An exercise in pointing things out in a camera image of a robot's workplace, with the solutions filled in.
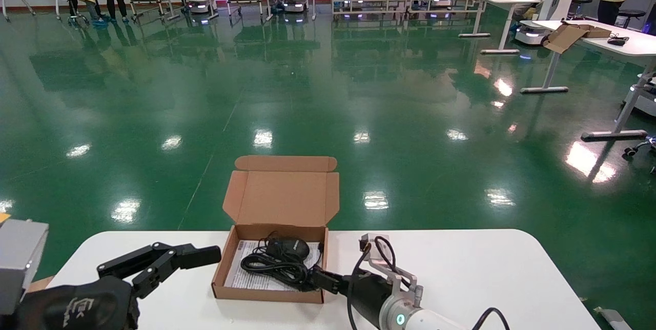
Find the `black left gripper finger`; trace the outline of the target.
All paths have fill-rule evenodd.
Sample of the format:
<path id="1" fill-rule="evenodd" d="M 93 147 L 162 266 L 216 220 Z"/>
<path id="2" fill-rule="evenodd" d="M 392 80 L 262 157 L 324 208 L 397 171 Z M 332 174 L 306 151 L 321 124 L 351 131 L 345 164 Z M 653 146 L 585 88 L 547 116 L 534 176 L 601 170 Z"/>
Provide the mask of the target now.
<path id="1" fill-rule="evenodd" d="M 125 279 L 133 276 L 134 295 L 145 299 L 176 270 L 218 264 L 221 258 L 221 250 L 216 245 L 196 248 L 189 243 L 171 246 L 155 242 L 100 264 L 97 273 L 99 278 L 112 276 Z"/>

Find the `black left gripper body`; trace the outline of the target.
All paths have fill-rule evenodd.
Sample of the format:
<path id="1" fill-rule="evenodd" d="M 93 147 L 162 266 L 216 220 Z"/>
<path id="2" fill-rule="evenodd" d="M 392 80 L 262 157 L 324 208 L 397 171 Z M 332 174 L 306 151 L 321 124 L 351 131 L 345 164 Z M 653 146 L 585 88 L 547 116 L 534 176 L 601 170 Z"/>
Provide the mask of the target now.
<path id="1" fill-rule="evenodd" d="M 14 329 L 137 329 L 133 287 L 113 277 L 28 293 L 13 314 Z"/>

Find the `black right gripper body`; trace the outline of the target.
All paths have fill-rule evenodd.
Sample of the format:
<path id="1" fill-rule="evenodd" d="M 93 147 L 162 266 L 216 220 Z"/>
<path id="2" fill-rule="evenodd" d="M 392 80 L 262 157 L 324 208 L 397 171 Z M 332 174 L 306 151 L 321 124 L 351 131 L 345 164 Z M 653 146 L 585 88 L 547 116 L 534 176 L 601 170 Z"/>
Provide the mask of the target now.
<path id="1" fill-rule="evenodd" d="M 357 328 L 353 311 L 375 328 L 390 328 L 392 303 L 398 300 L 398 288 L 386 278 L 369 271 L 356 271 L 348 280 L 348 319 Z"/>

